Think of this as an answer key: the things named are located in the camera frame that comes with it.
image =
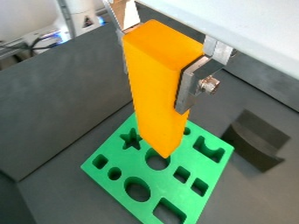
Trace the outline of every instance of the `circular hole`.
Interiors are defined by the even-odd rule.
[[[145,153],[145,163],[156,171],[161,171],[171,163],[171,157],[163,158],[153,149]]]
[[[149,187],[140,178],[128,178],[125,180],[125,193],[132,200],[139,202],[145,202],[151,198]]]
[[[107,175],[111,180],[117,180],[121,176],[121,171],[119,170],[119,168],[113,167],[109,169]]]
[[[184,128],[184,131],[183,131],[183,134],[184,134],[185,136],[188,136],[191,133],[192,133],[191,129],[185,127],[185,128]]]

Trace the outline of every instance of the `black cable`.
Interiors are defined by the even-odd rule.
[[[0,48],[4,49],[12,49],[12,50],[29,50],[29,46],[27,47],[17,47],[17,46],[5,46],[5,45],[0,45]],[[52,48],[52,46],[43,46],[43,47],[35,47],[33,50],[44,50],[44,49],[49,49]]]
[[[16,63],[20,63],[24,61],[19,55],[13,55],[13,59],[15,59]]]
[[[33,56],[33,47],[36,46],[36,44],[41,41],[43,39],[39,37],[32,44],[29,45],[29,55],[31,57]]]

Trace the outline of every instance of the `white panel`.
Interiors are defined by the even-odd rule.
[[[0,0],[0,40],[19,39],[51,25],[57,17],[56,0]]]
[[[68,8],[69,14],[77,14],[84,11],[89,11],[93,8],[92,0],[64,0]]]
[[[298,0],[136,0],[299,79]]]
[[[93,0],[93,4],[96,10],[100,10],[105,7],[101,0]]]

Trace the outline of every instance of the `green shape sorter board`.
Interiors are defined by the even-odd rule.
[[[167,223],[160,209],[180,223],[196,223],[230,161],[232,146],[196,124],[188,121],[183,134],[179,148],[163,159],[137,135],[132,114],[81,165],[144,224]]]

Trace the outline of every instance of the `cable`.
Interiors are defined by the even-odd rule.
[[[5,46],[5,45],[0,45],[0,48],[4,48],[4,49],[12,49],[12,50],[29,50],[29,46],[27,47],[16,47],[16,46]],[[33,50],[44,50],[44,49],[49,49],[52,48],[52,46],[44,46],[44,47],[35,47]]]
[[[33,42],[32,44],[29,45],[29,55],[31,57],[33,56],[33,47],[36,46],[36,44],[43,40],[41,37],[39,37]]]

